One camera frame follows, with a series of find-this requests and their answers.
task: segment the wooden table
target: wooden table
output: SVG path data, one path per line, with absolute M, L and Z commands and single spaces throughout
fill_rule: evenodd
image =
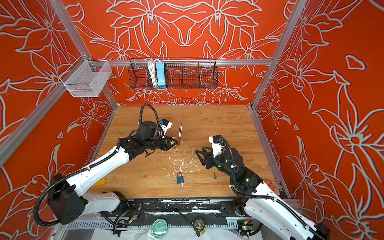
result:
M 202 147 L 211 147 L 208 137 L 218 134 L 239 151 L 245 166 L 275 185 L 247 106 L 154 107 L 159 119 L 172 122 L 167 136 L 176 136 L 180 122 L 183 123 L 181 145 L 177 150 L 156 150 L 147 158 L 144 154 L 137 156 L 109 173 L 105 185 L 93 186 L 88 192 L 119 190 L 129 198 L 234 196 L 228 187 L 229 176 L 215 167 L 207 170 L 194 153 Z M 139 113 L 140 106 L 117 109 L 98 157 L 115 146 L 119 137 L 127 137 L 138 129 Z M 156 121 L 148 107 L 143 113 L 145 120 Z M 184 184 L 176 183 L 177 172 L 183 173 Z

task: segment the blue padlock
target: blue padlock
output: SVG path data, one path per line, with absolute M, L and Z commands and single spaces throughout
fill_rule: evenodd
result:
M 178 173 L 177 173 L 177 184 L 179 184 L 179 183 L 183 183 L 183 182 L 184 182 L 183 174 L 182 174 L 181 172 L 178 172 Z

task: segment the tape measure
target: tape measure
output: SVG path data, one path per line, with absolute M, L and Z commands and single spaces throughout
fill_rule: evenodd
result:
M 195 230 L 198 237 L 200 237 L 200 234 L 203 234 L 205 231 L 205 221 L 201 217 L 196 218 L 192 222 L 192 227 Z

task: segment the floral wallpaper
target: floral wallpaper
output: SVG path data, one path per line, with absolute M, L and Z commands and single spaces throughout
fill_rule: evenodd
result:
M 0 1 L 0 144 L 61 84 L 80 56 L 45 0 Z M 0 239 L 48 239 L 32 208 L 50 179 L 92 159 L 113 108 L 99 98 L 68 92 L 0 167 Z M 41 216 L 54 219 L 44 205 Z
M 384 235 L 384 4 L 310 0 L 257 113 L 290 194 L 332 239 Z
M 295 0 L 63 0 L 94 59 L 271 58 Z M 134 90 L 126 67 L 108 86 L 121 105 L 248 104 L 266 66 L 218 68 L 216 90 Z

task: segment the white power cord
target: white power cord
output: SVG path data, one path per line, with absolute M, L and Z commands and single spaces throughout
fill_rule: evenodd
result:
M 155 61 L 154 60 L 148 60 L 148 70 L 149 70 L 149 74 L 150 74 L 151 79 L 152 79 L 152 85 L 158 86 L 156 75 L 155 75 Z

